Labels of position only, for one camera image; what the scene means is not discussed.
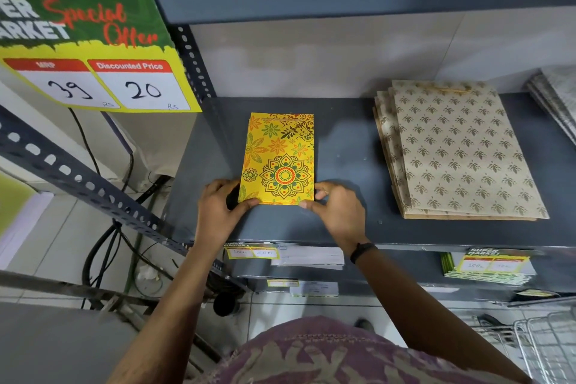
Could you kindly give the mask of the black wristband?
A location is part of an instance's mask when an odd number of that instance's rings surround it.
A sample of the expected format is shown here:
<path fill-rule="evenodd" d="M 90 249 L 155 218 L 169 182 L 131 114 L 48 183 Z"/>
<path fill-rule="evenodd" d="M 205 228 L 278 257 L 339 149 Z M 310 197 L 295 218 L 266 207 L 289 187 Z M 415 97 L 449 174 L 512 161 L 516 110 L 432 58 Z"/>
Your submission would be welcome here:
<path fill-rule="evenodd" d="M 377 246 L 372 242 L 357 243 L 355 249 L 349 256 L 352 264 L 356 264 L 357 260 L 371 250 L 378 250 Z"/>

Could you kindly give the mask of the stack of green yellow signs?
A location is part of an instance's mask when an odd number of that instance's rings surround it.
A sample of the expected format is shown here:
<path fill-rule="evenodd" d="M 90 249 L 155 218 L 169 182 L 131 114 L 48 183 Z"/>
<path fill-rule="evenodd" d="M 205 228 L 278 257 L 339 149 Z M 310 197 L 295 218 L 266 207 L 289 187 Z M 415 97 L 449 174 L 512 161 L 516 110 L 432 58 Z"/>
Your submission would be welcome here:
<path fill-rule="evenodd" d="M 537 272 L 530 261 L 528 265 L 522 269 L 521 273 L 516 274 L 459 272 L 455 270 L 451 253 L 442 253 L 441 266 L 443 275 L 446 278 L 486 281 L 490 283 L 507 284 L 510 286 L 523 286 L 537 275 Z"/>

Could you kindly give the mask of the yellow floral gift bag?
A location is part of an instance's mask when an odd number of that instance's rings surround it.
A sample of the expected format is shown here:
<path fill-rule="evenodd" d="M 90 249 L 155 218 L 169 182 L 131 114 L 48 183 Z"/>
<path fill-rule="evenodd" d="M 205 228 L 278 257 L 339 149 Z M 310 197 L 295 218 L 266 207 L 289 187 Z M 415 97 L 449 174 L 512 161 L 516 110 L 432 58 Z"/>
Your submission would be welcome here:
<path fill-rule="evenodd" d="M 314 115 L 252 112 L 238 202 L 297 206 L 314 198 Z"/>

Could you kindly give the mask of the grey slotted angle post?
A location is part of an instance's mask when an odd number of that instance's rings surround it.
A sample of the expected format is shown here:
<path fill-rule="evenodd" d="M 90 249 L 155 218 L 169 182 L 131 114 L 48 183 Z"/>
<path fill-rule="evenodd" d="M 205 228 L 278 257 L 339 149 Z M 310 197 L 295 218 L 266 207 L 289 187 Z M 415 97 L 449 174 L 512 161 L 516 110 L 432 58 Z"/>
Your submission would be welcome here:
<path fill-rule="evenodd" d="M 191 25 L 169 24 L 168 31 L 198 103 L 201 104 L 205 99 L 217 97 Z"/>

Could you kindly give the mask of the purple patterned shirt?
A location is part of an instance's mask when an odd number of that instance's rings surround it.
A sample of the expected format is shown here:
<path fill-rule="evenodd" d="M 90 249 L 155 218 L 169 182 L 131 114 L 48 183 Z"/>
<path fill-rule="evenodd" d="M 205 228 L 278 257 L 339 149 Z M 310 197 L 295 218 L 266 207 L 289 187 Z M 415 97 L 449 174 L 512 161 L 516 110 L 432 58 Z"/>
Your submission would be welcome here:
<path fill-rule="evenodd" d="M 210 384 L 515 384 L 324 316 L 266 330 L 218 365 Z"/>

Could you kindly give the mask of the person's left forearm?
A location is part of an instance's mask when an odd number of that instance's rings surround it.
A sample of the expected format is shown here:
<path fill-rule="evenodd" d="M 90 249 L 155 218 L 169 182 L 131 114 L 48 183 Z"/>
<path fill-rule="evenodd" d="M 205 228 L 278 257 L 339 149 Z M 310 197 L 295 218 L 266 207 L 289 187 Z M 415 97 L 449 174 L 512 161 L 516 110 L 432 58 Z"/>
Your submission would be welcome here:
<path fill-rule="evenodd" d="M 196 239 L 106 384 L 183 384 L 207 276 L 223 243 Z"/>

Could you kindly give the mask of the yellow green offer sign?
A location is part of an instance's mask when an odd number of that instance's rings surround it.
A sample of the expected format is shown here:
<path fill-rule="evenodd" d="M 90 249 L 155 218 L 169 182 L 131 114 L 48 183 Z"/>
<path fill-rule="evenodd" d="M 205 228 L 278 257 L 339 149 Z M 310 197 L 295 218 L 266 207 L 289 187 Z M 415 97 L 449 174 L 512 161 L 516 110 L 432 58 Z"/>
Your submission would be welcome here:
<path fill-rule="evenodd" d="M 202 112 L 155 0 L 0 0 L 0 67 L 63 106 Z"/>

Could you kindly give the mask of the white paper sheets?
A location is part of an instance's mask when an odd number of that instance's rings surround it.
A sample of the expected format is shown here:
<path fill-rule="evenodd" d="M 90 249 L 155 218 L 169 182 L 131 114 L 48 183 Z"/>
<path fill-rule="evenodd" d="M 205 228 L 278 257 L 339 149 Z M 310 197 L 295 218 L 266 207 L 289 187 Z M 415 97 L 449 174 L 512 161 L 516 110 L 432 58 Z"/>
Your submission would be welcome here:
<path fill-rule="evenodd" d="M 286 244 L 279 245 L 277 252 L 279 258 L 271 260 L 272 266 L 299 266 L 341 271 L 345 265 L 343 251 L 338 247 Z"/>

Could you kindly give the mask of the yellow green shelf price label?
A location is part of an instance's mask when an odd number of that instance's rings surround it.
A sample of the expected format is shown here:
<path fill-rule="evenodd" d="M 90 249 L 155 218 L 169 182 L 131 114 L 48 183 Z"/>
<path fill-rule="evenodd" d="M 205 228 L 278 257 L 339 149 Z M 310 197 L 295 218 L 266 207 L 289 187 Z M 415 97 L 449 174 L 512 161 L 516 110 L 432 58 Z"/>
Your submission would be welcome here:
<path fill-rule="evenodd" d="M 529 256 L 503 254 L 497 249 L 472 248 L 466 253 L 451 253 L 454 268 L 465 273 L 521 273 Z"/>

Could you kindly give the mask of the beige leaf patterned paper bag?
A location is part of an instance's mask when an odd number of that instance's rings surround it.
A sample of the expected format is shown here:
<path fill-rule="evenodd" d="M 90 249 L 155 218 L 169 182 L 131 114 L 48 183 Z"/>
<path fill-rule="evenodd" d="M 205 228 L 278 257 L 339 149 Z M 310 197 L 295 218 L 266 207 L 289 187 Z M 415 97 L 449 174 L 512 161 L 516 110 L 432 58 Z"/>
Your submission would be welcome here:
<path fill-rule="evenodd" d="M 386 162 L 391 175 L 393 192 L 403 218 L 410 208 L 410 196 L 406 185 L 406 171 L 399 139 L 398 119 L 392 109 L 388 92 L 378 91 L 378 115 Z"/>
<path fill-rule="evenodd" d="M 388 154 L 388 150 L 387 150 L 387 145 L 386 145 L 386 141 L 385 141 L 385 137 L 384 137 L 384 133 L 382 130 L 382 122 L 380 121 L 381 118 L 381 114 L 380 114 L 380 110 L 379 110 L 379 99 L 376 97 L 375 98 L 375 106 L 373 108 L 373 114 L 374 114 L 374 118 L 376 121 L 376 126 L 377 126 L 377 130 L 378 130 L 378 135 L 379 135 L 379 139 L 380 139 L 380 144 L 383 150 L 383 154 L 384 154 L 384 158 L 385 158 L 385 163 L 386 163 L 386 167 L 388 170 L 388 174 L 391 180 L 391 190 L 392 190 L 392 194 L 394 197 L 394 200 L 396 202 L 396 205 L 398 207 L 400 216 L 403 218 L 404 217 L 404 211 L 403 211 L 403 206 L 401 204 L 401 201 L 399 199 L 398 196 L 398 192 L 396 190 L 396 185 L 395 185 L 395 177 L 393 174 L 393 168 L 392 168 L 392 164 L 391 164 L 391 160 L 389 158 L 389 154 Z"/>
<path fill-rule="evenodd" d="M 393 80 L 388 103 L 406 215 L 550 218 L 491 85 Z"/>

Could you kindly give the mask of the person's left hand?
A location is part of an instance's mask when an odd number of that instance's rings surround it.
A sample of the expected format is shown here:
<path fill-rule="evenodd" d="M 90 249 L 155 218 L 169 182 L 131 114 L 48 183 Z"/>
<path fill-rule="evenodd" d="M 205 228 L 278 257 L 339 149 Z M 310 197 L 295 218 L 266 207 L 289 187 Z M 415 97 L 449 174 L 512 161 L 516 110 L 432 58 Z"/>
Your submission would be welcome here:
<path fill-rule="evenodd" d="M 191 253 L 214 257 L 224 246 L 242 219 L 234 216 L 234 208 L 227 207 L 227 197 L 239 183 L 238 179 L 216 179 L 205 186 L 198 200 L 198 221 Z"/>

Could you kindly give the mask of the person's right hand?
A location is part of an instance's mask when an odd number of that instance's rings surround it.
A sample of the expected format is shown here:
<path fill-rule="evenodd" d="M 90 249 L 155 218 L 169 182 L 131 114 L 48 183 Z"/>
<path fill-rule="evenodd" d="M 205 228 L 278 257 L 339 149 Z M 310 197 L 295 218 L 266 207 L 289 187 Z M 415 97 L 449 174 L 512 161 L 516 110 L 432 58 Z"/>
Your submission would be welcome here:
<path fill-rule="evenodd" d="M 324 213 L 316 215 L 347 257 L 357 243 L 370 242 L 365 234 L 365 209 L 353 190 L 331 181 L 318 182 L 314 188 L 313 201 L 324 205 Z"/>

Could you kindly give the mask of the person's right forearm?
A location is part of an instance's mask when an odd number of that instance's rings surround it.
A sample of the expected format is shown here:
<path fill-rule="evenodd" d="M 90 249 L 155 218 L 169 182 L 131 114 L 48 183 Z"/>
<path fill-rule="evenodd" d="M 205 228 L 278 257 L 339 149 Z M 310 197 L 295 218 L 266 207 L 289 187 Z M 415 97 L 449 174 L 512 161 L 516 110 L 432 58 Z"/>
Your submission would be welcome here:
<path fill-rule="evenodd" d="M 447 360 L 462 370 L 492 373 L 521 384 L 531 382 L 522 369 L 380 250 L 367 252 L 355 265 L 409 348 Z"/>

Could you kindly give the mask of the stack of silver patterned bags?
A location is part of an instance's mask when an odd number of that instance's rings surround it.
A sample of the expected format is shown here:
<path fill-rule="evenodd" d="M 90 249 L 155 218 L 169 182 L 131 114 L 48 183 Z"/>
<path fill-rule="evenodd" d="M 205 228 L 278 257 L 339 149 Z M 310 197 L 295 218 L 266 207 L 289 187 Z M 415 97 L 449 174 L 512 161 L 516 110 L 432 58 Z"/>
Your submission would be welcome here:
<path fill-rule="evenodd" d="M 576 146 L 576 65 L 543 67 L 526 86 Z"/>

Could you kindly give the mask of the grey slotted angle bar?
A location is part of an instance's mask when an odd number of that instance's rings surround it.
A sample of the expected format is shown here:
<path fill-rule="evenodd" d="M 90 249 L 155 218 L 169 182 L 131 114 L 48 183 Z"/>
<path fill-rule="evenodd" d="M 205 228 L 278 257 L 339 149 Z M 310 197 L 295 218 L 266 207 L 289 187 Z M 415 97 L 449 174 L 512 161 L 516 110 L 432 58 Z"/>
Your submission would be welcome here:
<path fill-rule="evenodd" d="M 192 245 L 166 236 L 171 226 L 1 105 L 0 156 L 181 256 Z"/>

